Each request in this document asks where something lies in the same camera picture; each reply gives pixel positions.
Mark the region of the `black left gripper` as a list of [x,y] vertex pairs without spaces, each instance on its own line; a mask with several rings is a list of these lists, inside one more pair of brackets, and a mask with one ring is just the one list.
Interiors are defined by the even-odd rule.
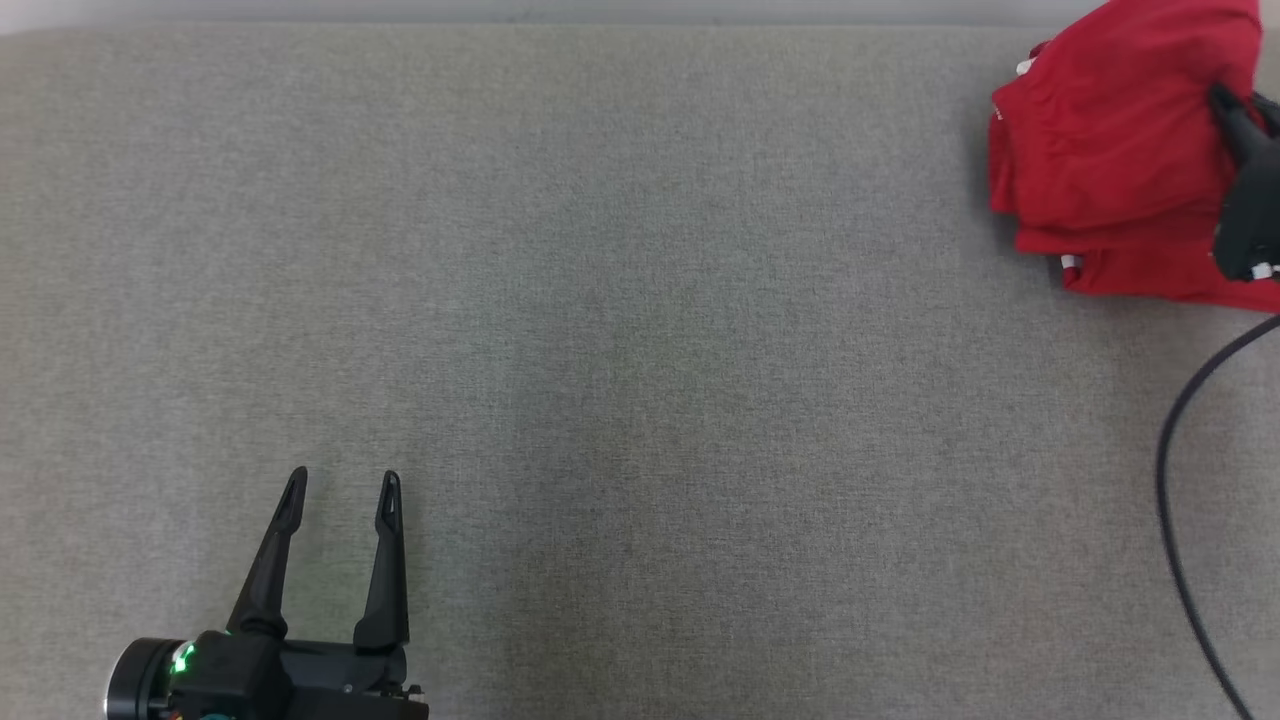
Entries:
[[[308,483],[296,468],[275,507],[227,621],[229,634],[283,639],[282,614],[291,542],[300,529]],[[408,684],[410,642],[401,478],[385,471],[374,518],[378,547],[362,618],[352,644],[287,644],[282,664],[293,691],[271,720],[430,720],[420,685]]]

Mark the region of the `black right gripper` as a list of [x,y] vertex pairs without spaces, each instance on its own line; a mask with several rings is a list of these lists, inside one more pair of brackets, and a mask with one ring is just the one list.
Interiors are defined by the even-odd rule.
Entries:
[[1280,102],[1262,94],[1251,105],[1225,85],[1212,85],[1208,105],[1231,160],[1238,167],[1213,234],[1212,256],[1220,273],[1239,282],[1280,273]]

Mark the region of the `red shorts with white stripe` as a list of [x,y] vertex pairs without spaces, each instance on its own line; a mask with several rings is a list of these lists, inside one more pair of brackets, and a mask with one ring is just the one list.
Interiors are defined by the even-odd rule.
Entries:
[[1254,87],[1260,0],[1105,0],[995,91],[992,204],[1042,255],[1207,251],[1234,179],[1210,90]]

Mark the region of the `red white basketball jersey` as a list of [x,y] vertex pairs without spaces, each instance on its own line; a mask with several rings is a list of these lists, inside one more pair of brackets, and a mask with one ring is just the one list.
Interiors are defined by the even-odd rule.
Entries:
[[1226,279],[1212,258],[1216,219],[1171,211],[1094,228],[1018,220],[1015,249],[1052,259],[1062,287],[1085,296],[1133,296],[1280,314],[1280,282]]

